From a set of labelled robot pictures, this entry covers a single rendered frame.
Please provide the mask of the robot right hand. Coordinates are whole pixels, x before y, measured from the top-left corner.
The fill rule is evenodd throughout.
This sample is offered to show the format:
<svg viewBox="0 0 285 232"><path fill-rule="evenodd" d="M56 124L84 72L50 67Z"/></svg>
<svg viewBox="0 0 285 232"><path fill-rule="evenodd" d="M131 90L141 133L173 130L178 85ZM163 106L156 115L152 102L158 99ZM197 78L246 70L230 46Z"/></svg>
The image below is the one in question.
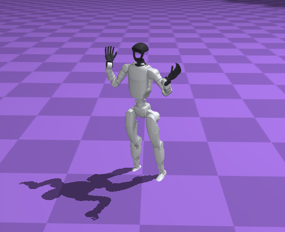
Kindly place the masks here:
<svg viewBox="0 0 285 232"><path fill-rule="evenodd" d="M113 67L113 60L114 60L115 56L117 55L117 52L116 52L115 55L113 56L114 47L113 47L112 53L111 53L111 48L112 48L112 46L110 47L110 53L109 53L109 46L108 46L107 52L106 52L106 47L105 47L105 58L107 60L106 61L106 67L107 67L107 63L108 62L111 62L112 63L112 67Z"/></svg>

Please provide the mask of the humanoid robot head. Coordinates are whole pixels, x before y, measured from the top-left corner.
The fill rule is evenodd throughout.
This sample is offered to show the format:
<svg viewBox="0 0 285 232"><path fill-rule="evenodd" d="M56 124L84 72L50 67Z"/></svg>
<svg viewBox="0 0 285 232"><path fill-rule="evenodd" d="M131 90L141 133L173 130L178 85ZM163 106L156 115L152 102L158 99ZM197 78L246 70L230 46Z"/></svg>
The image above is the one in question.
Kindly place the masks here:
<svg viewBox="0 0 285 232"><path fill-rule="evenodd" d="M133 58L137 62L137 64L135 64L135 66L138 66L138 67L144 66L144 65L141 65L141 63L144 63L146 65L146 63L144 62L144 59L143 59L143 55L148 50L149 50L148 46L146 44L144 44L144 43L137 43L137 44L135 44L132 47ZM136 58L135 57L135 52L140 53L141 57L140 58Z"/></svg>

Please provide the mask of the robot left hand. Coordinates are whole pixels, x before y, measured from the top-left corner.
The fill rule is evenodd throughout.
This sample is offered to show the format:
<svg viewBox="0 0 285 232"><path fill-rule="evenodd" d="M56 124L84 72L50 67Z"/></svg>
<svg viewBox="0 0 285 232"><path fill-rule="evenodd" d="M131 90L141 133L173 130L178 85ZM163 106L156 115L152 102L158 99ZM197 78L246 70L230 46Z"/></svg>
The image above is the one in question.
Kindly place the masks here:
<svg viewBox="0 0 285 232"><path fill-rule="evenodd" d="M167 81L164 83L164 86L167 86L169 83L171 83L171 80L175 79L180 73L181 73L181 67L179 64L176 63L176 68L174 69L174 71L172 66L171 73L168 75L168 77L165 77Z"/></svg>

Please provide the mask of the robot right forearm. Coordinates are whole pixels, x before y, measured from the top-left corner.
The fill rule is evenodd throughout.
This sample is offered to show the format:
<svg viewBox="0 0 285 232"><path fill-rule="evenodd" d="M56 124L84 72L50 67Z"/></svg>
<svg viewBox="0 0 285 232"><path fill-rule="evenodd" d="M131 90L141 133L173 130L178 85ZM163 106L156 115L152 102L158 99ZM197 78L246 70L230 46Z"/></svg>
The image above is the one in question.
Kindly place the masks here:
<svg viewBox="0 0 285 232"><path fill-rule="evenodd" d="M107 68L105 68L105 71L106 71L106 74L108 76L107 78L109 81L112 81L116 78L113 71L112 71L112 63L111 62L107 63Z"/></svg>

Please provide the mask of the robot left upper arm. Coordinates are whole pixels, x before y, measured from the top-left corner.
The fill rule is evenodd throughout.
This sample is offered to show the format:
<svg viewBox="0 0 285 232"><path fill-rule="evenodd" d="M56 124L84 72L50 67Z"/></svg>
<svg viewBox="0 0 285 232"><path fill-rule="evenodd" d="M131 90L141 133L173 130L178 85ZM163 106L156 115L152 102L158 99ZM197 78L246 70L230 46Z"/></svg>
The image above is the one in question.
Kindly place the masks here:
<svg viewBox="0 0 285 232"><path fill-rule="evenodd" d="M148 77L150 79L153 79L156 82L156 84L162 89L161 93L164 96L168 96L169 94L164 93L164 90L163 90L164 88L163 88L163 85L161 84L162 77L160 75L159 70L154 69L154 68L148 68L147 73L148 73Z"/></svg>

